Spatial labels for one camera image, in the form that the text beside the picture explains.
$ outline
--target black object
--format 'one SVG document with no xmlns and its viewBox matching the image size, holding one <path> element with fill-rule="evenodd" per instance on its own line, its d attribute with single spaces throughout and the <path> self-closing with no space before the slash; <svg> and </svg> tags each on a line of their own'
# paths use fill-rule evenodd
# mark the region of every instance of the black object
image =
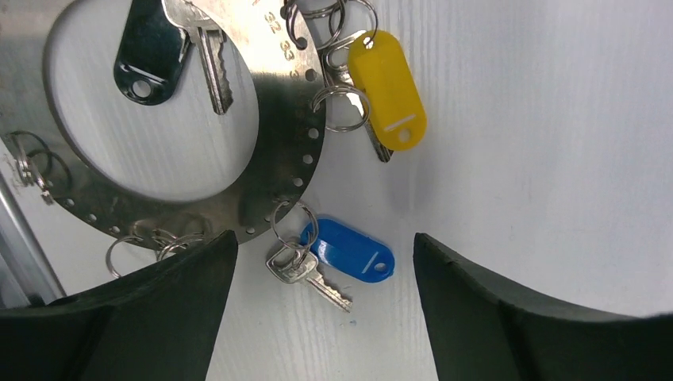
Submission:
<svg viewBox="0 0 673 381">
<path fill-rule="evenodd" d="M 49 306 L 0 310 L 0 379 L 203 380 L 234 233 Z"/>
<path fill-rule="evenodd" d="M 187 34 L 166 19 L 161 0 L 133 0 L 114 62 L 114 81 L 141 105 L 166 102 L 190 50 Z"/>
<path fill-rule="evenodd" d="M 671 380 L 673 316 L 551 298 L 416 235 L 413 262 L 440 381 Z"/>
</svg>

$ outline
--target white wooden table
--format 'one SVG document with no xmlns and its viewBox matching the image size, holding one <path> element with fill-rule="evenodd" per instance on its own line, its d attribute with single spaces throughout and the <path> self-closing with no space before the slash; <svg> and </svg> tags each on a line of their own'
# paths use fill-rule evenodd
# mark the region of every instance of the white wooden table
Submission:
<svg viewBox="0 0 673 381">
<path fill-rule="evenodd" d="M 112 78 L 129 3 L 86 0 L 59 27 L 49 71 L 62 118 L 85 153 L 129 188 L 170 199 L 217 192 L 254 144 L 249 74 L 229 49 L 230 80 L 243 75 L 234 97 L 252 104 L 235 102 L 222 120 L 210 112 L 195 54 L 171 101 L 132 104 Z M 244 244 L 209 379 L 436 379 L 413 273 L 416 232 L 569 302 L 638 316 L 671 310 L 673 5 L 374 3 L 409 57 L 427 137 L 381 164 L 365 131 L 329 133 L 305 200 L 386 242 L 395 275 L 370 285 L 328 269 L 354 299 L 343 314 L 268 273 L 273 234 Z M 349 16 L 350 32 L 370 25 L 364 8 Z M 8 80 L 0 78 L 0 91 Z M 0 169 L 12 176 L 8 163 Z M 37 189 L 15 194 L 68 293 L 111 280 L 103 260 L 111 237 L 44 205 Z M 119 248 L 115 261 L 131 271 L 151 257 Z"/>
</svg>

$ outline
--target key tag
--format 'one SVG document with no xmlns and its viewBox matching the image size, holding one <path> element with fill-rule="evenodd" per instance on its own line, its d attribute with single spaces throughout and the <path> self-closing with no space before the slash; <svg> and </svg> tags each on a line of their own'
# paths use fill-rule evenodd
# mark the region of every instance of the key tag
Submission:
<svg viewBox="0 0 673 381">
<path fill-rule="evenodd" d="M 348 70 L 371 104 L 370 120 L 386 148 L 405 151 L 425 135 L 428 121 L 399 41 L 390 33 L 366 32 L 351 45 Z"/>
<path fill-rule="evenodd" d="M 377 283 L 390 278 L 395 269 L 393 252 L 378 241 L 356 232 L 329 218 L 318 218 L 318 235 L 313 235 L 313 225 L 302 232 L 300 243 L 310 246 L 323 264 L 367 283 Z"/>
</svg>

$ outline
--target white surface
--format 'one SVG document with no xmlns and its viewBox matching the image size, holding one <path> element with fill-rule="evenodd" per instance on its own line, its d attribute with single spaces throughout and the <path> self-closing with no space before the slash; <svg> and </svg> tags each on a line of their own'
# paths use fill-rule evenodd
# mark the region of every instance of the white surface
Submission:
<svg viewBox="0 0 673 381">
<path fill-rule="evenodd" d="M 125 14 L 127 3 L 110 12 Z M 391 246 L 396 274 L 366 285 L 328 269 L 354 298 L 346 315 L 267 272 L 270 233 L 243 245 L 209 379 L 436 379 L 413 276 L 416 232 L 569 302 L 639 316 L 671 310 L 673 6 L 376 3 L 382 27 L 409 57 L 428 135 L 381 164 L 363 130 L 330 133 L 305 200 Z M 100 24 L 105 28 L 106 20 Z M 56 78 L 76 65 L 62 64 Z M 181 89 L 175 104 L 191 113 L 198 99 L 206 110 L 200 68 L 189 69 L 198 72 L 188 74 L 196 83 Z M 73 115 L 110 98 L 83 101 Z M 116 104 L 120 114 L 134 107 Z M 152 149 L 156 161 L 170 163 L 177 148 Z M 216 159 L 207 150 L 193 153 L 204 164 Z M 2 165 L 6 174 L 8 168 Z M 111 238 L 44 206 L 35 189 L 20 189 L 17 197 L 68 292 L 110 279 L 103 254 Z M 115 253 L 123 270 L 143 258 L 150 263 L 142 250 L 125 250 Z"/>
</svg>

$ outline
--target white label line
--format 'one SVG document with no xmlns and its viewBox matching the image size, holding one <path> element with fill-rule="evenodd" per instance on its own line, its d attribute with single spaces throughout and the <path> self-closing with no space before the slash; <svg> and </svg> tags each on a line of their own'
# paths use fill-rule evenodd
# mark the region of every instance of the white label line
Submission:
<svg viewBox="0 0 673 381">
<path fill-rule="evenodd" d="M 416 114 L 414 114 L 414 115 L 410 115 L 410 116 L 408 116 L 408 117 L 405 117 L 404 119 L 402 119 L 402 120 L 400 120 L 400 121 L 396 121 L 396 122 L 393 123 L 392 125 L 387 126 L 385 129 L 383 129 L 383 131 L 389 133 L 390 131 L 396 129 L 396 128 L 399 127 L 400 125 L 403 125 L 403 124 L 405 124 L 405 123 L 408 122 L 408 121 L 412 121 L 412 120 L 415 119 L 415 118 L 416 118 Z"/>
<path fill-rule="evenodd" d="M 369 268 L 371 267 L 371 264 L 374 263 L 374 260 L 376 259 L 377 256 L 379 256 L 379 252 L 375 252 L 374 255 L 371 256 L 371 259 L 369 260 L 369 263 L 367 264 L 367 266 L 364 267 L 364 270 L 362 270 L 363 274 L 365 272 L 367 272 L 367 270 L 369 270 Z"/>
</svg>

